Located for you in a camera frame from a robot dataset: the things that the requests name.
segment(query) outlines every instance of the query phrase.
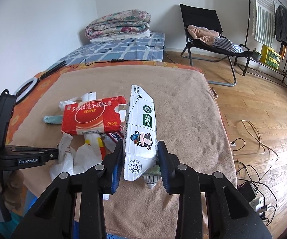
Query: beige blanket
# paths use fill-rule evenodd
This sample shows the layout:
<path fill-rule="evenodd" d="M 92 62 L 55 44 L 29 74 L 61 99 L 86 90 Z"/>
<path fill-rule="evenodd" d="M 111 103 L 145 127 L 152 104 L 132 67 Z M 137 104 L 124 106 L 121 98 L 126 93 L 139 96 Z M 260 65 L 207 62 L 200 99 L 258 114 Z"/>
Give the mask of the beige blanket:
<path fill-rule="evenodd" d="M 204 43 L 212 46 L 215 41 L 215 37 L 219 37 L 219 33 L 215 30 L 210 30 L 207 28 L 196 27 L 193 25 L 188 26 L 188 32 L 193 37 L 193 39 L 200 39 Z"/>
<path fill-rule="evenodd" d="M 13 145 L 53 147 L 61 139 L 61 127 L 43 123 L 45 115 L 59 115 L 59 101 L 96 91 L 97 98 L 130 97 L 131 85 L 141 86 L 154 99 L 157 139 L 182 163 L 201 173 L 221 171 L 236 185 L 232 153 L 219 109 L 203 74 L 185 69 L 155 66 L 115 66 L 62 74 L 39 99 L 13 136 Z M 76 136 L 71 144 L 84 143 Z M 49 167 L 22 170 L 25 185 L 39 196 L 50 184 Z M 162 181 L 149 190 L 140 179 L 121 178 L 117 192 L 104 202 L 108 233 L 128 238 L 174 238 L 178 195 L 168 195 Z M 79 206 L 75 219 L 79 220 Z"/>

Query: potted plant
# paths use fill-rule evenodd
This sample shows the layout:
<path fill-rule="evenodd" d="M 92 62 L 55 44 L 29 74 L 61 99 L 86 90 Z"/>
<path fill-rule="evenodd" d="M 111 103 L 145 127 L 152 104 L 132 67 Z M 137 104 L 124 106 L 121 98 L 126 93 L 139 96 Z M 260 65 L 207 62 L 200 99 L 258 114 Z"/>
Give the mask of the potted plant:
<path fill-rule="evenodd" d="M 254 48 L 252 58 L 256 61 L 259 61 L 262 57 L 262 54 Z"/>

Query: clothes rack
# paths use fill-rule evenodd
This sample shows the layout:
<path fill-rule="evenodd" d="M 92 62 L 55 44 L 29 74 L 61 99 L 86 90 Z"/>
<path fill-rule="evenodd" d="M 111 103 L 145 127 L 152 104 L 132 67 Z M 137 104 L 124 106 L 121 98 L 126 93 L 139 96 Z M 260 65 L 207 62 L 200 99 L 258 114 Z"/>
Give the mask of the clothes rack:
<path fill-rule="evenodd" d="M 247 40 L 248 40 L 248 36 L 249 36 L 250 10 L 251 10 L 251 0 L 249 0 L 249 14 L 248 14 L 248 22 L 247 22 L 247 31 L 246 31 L 245 43 L 244 43 L 244 44 L 240 44 L 240 46 L 245 47 L 248 51 L 250 51 L 250 49 L 249 49 L 246 45 L 247 45 Z M 279 82 L 281 82 L 280 85 L 283 86 L 283 87 L 285 87 L 285 88 L 287 88 L 287 84 L 284 82 L 285 78 L 287 79 L 287 69 L 286 69 L 286 65 L 287 65 L 287 55 L 285 56 L 285 58 L 286 58 L 286 61 L 285 61 L 283 70 L 280 69 L 280 67 L 278 67 L 278 70 L 275 70 L 275 69 L 273 69 L 273 68 L 270 68 L 270 67 L 267 66 L 267 65 L 264 65 L 263 63 L 261 63 L 261 62 L 259 62 L 259 61 L 254 60 L 253 58 L 250 59 L 251 61 L 254 61 L 255 63 L 258 63 L 258 64 L 260 64 L 260 65 L 262 65 L 262 66 L 264 66 L 264 67 L 267 67 L 267 68 L 269 68 L 270 70 L 272 70 L 272 71 L 274 71 L 274 72 L 280 74 L 280 75 L 283 77 L 282 79 L 276 78 L 275 76 L 272 76 L 272 75 L 270 75 L 270 74 L 268 74 L 268 73 L 266 73 L 266 72 L 262 72 L 262 71 L 259 71 L 259 70 L 257 70 L 257 69 L 251 68 L 251 67 L 249 67 L 249 66 L 244 66 L 244 65 L 238 64 L 238 63 L 237 63 L 237 57 L 235 57 L 235 61 L 234 61 L 234 64 L 233 64 L 233 65 L 234 65 L 234 66 L 237 65 L 237 66 L 243 71 L 243 76 L 245 76 L 245 74 L 246 74 L 246 72 L 247 72 L 248 69 L 252 69 L 252 70 L 254 70 L 254 71 L 256 71 L 256 72 L 260 72 L 260 73 L 266 74 L 266 75 L 272 77 L 272 78 L 275 79 L 275 80 L 266 78 L 266 77 L 264 77 L 264 76 L 261 76 L 261 75 L 259 75 L 259 74 L 253 73 L 253 72 L 249 72 L 250 74 L 253 74 L 253 75 L 259 76 L 259 77 L 261 77 L 261 78 L 270 80 L 270 81 L 272 81 L 272 82 L 274 82 L 274 83 L 278 83 L 278 84 L 279 84 Z"/>

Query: yellow box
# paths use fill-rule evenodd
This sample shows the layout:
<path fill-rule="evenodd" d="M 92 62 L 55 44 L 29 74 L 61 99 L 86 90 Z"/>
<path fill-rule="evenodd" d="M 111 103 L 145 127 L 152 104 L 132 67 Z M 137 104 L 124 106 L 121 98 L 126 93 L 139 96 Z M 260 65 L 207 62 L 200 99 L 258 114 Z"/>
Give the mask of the yellow box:
<path fill-rule="evenodd" d="M 263 45 L 261 54 L 262 54 L 262 57 L 260 61 L 264 65 L 267 65 L 268 67 L 271 67 L 275 70 L 278 69 L 281 56 L 275 52 L 275 49 L 272 49 L 268 46 Z"/>

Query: metal screw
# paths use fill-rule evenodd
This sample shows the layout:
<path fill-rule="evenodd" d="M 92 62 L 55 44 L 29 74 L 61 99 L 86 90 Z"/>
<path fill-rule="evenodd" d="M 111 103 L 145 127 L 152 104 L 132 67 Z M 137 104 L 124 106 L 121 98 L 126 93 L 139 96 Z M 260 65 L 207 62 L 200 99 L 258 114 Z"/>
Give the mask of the metal screw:
<path fill-rule="evenodd" d="M 186 165 L 185 164 L 179 164 L 178 169 L 181 171 L 184 171 L 184 170 L 186 170 Z"/>
<path fill-rule="evenodd" d="M 218 178 L 218 179 L 222 179 L 223 178 L 223 174 L 221 172 L 215 172 L 214 173 L 214 177 Z"/>
<path fill-rule="evenodd" d="M 101 170 L 103 170 L 105 168 L 105 166 L 103 165 L 103 164 L 97 164 L 96 166 L 95 166 L 95 169 L 97 170 L 97 171 L 101 171 Z"/>
<path fill-rule="evenodd" d="M 59 175 L 59 177 L 60 177 L 61 179 L 66 179 L 66 178 L 68 177 L 68 173 L 67 173 L 67 172 L 62 172 L 62 173 Z"/>

